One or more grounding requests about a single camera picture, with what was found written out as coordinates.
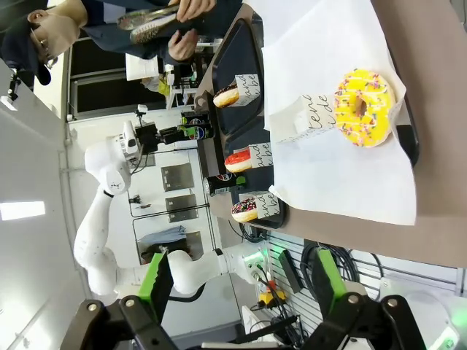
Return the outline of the person's left hand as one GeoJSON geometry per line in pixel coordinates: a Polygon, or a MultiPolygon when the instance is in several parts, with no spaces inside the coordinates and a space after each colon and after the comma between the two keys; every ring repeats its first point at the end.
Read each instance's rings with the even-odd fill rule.
{"type": "Polygon", "coordinates": [[[180,0],[178,1],[177,19],[185,22],[199,15],[209,12],[215,5],[216,0],[180,0]]]}

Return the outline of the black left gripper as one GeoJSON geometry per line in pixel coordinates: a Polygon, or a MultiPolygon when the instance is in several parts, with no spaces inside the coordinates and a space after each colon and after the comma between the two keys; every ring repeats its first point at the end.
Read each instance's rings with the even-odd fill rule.
{"type": "Polygon", "coordinates": [[[182,131],[178,127],[158,130],[153,122],[136,127],[135,134],[143,153],[156,152],[159,143],[173,144],[182,140],[182,131]]]}

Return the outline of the person's right hand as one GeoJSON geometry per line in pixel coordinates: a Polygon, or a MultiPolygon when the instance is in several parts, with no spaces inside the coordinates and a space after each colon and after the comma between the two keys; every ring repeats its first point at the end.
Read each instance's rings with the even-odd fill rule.
{"type": "Polygon", "coordinates": [[[184,34],[176,31],[168,43],[169,55],[176,61],[186,61],[196,51],[198,33],[191,29],[184,34]]]}

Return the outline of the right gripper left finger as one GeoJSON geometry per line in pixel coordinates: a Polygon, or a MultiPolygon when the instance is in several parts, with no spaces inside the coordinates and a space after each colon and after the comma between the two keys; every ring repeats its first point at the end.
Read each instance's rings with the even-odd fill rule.
{"type": "Polygon", "coordinates": [[[173,287],[167,255],[149,264],[149,296],[128,295],[105,306],[84,300],[64,336],[65,349],[115,349],[135,341],[140,349],[173,349],[174,342],[161,323],[173,287]]]}

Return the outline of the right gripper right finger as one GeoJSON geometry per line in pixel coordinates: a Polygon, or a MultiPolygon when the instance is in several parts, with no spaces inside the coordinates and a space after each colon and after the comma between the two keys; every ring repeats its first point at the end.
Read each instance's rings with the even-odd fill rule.
{"type": "Polygon", "coordinates": [[[426,348],[406,299],[388,295],[375,301],[349,291],[328,250],[317,250],[311,278],[323,321],[303,349],[343,349],[351,338],[367,340],[372,349],[426,348]]]}

